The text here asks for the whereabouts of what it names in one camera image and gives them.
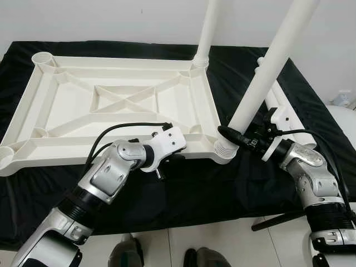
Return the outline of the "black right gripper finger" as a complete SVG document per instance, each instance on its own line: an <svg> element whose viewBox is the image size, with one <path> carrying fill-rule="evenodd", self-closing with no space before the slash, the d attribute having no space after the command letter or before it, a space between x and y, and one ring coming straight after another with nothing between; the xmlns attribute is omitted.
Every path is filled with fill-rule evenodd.
<svg viewBox="0 0 356 267"><path fill-rule="evenodd" d="M218 132L220 135L236 147L242 147L249 144L249 139L244 137L241 132L232 129L228 126L219 126Z"/></svg>

